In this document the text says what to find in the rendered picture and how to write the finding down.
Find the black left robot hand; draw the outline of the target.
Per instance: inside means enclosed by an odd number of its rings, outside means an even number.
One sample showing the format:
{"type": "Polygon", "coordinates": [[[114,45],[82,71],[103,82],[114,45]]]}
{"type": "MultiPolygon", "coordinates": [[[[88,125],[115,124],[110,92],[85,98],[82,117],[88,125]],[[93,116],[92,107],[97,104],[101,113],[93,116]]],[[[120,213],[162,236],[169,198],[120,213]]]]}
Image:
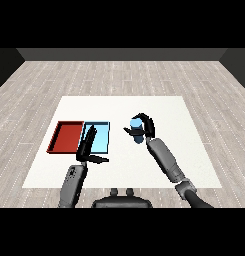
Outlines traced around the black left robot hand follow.
{"type": "Polygon", "coordinates": [[[107,158],[103,158],[100,156],[92,155],[91,149],[97,134],[97,130],[94,126],[91,126],[85,136],[85,138],[80,142],[77,152],[76,152],[76,160],[83,162],[92,162],[96,164],[101,164],[103,162],[108,162],[107,158]]]}

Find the red shallow open box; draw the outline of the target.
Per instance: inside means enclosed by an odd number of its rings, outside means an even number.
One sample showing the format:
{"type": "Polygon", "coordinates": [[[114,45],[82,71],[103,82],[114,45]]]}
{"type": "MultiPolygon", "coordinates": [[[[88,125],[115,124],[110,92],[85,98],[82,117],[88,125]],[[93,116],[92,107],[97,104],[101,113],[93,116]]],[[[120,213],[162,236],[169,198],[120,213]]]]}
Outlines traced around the red shallow open box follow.
{"type": "Polygon", "coordinates": [[[49,154],[75,154],[83,121],[59,121],[47,148],[49,154]]]}

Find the dark grey robot body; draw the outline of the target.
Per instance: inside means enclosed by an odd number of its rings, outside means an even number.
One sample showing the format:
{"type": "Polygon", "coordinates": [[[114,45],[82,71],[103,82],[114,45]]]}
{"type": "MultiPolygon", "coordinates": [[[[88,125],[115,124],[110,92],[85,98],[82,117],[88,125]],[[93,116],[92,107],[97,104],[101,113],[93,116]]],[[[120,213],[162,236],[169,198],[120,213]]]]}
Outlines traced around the dark grey robot body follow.
{"type": "Polygon", "coordinates": [[[147,199],[136,197],[132,188],[126,189],[125,196],[119,196],[118,189],[112,188],[110,195],[95,200],[92,208],[152,208],[152,204],[147,199]]]}

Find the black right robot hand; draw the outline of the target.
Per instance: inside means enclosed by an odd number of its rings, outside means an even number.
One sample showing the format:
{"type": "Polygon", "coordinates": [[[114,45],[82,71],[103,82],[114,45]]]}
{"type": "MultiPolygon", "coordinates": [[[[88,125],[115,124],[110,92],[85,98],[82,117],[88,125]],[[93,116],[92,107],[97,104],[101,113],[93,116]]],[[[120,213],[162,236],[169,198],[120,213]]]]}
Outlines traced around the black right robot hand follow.
{"type": "Polygon", "coordinates": [[[129,129],[124,127],[124,130],[130,135],[130,136],[145,136],[146,138],[154,138],[155,137],[155,126],[153,120],[144,113],[139,113],[136,116],[133,117],[133,120],[136,120],[139,118],[144,123],[144,129],[129,129]]]}

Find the blue can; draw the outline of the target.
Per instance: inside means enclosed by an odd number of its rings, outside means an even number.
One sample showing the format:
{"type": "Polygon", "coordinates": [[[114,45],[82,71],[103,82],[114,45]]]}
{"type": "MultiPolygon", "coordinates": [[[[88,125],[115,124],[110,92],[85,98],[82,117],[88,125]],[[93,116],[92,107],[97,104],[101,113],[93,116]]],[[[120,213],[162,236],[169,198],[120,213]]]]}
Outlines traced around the blue can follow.
{"type": "MultiPolygon", "coordinates": [[[[142,120],[140,118],[132,119],[130,121],[130,127],[132,130],[142,130],[142,120]]],[[[142,135],[135,135],[134,136],[134,141],[137,144],[141,144],[143,142],[144,138],[142,135]]]]}

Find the light blue shallow open box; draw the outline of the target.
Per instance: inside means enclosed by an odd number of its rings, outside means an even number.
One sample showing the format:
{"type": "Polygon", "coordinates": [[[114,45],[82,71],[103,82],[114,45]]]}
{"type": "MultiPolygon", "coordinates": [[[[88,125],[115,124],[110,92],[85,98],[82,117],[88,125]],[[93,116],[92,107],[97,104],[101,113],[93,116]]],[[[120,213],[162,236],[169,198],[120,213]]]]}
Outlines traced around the light blue shallow open box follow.
{"type": "Polygon", "coordinates": [[[108,121],[85,121],[80,135],[80,140],[86,137],[91,126],[97,130],[92,144],[92,154],[107,154],[109,146],[110,123],[108,121]]]}

